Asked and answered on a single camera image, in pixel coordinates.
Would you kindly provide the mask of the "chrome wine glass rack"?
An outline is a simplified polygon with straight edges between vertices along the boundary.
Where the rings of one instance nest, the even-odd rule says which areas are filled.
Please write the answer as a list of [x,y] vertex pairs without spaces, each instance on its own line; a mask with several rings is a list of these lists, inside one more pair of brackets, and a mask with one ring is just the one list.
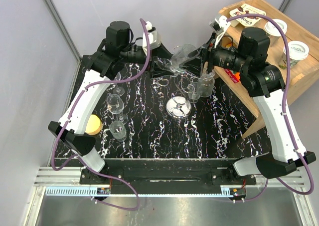
[[173,78],[180,76],[181,80],[180,83],[176,84],[177,90],[171,94],[170,99],[165,105],[167,114],[175,120],[182,120],[190,115],[192,106],[188,99],[188,93],[195,90],[195,87],[189,80],[185,79],[190,73],[185,69],[183,70],[184,72],[175,73],[170,76]]

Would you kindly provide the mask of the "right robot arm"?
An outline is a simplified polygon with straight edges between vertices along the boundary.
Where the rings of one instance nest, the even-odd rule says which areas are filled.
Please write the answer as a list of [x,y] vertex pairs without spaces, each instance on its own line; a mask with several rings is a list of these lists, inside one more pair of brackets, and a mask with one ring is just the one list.
[[265,31],[256,27],[244,29],[237,48],[220,46],[220,38],[213,33],[210,41],[201,48],[192,47],[182,61],[183,68],[198,74],[207,63],[208,71],[218,66],[238,72],[241,84],[259,108],[272,146],[269,153],[237,160],[227,171],[228,181],[238,184],[250,174],[273,179],[302,166],[307,168],[316,161],[316,155],[307,151],[298,138],[285,95],[286,80],[278,67],[266,61],[270,39]]

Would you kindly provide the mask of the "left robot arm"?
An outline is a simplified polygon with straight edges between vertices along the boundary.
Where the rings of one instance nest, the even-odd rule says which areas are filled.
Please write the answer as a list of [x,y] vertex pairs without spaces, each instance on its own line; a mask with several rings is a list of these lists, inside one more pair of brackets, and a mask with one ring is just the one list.
[[143,19],[140,22],[142,45],[133,41],[134,34],[127,22],[110,23],[97,50],[82,58],[81,64],[87,70],[68,109],[58,121],[48,125],[48,130],[56,137],[54,147],[62,143],[72,151],[71,159],[77,158],[98,184],[106,182],[108,171],[95,148],[95,139],[85,132],[94,108],[110,85],[134,81],[150,69],[155,57],[171,56],[153,24]]

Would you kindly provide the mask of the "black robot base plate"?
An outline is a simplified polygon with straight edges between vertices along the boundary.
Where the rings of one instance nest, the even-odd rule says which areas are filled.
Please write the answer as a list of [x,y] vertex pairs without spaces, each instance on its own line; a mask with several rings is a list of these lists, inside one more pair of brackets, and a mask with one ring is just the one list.
[[98,186],[98,196],[105,195],[102,187],[110,189],[110,195],[128,197],[134,191],[140,197],[232,197],[234,189],[262,187],[265,179],[256,173],[232,176],[230,159],[108,159],[103,174],[118,177],[117,180],[95,175],[81,169],[77,176],[81,186]]

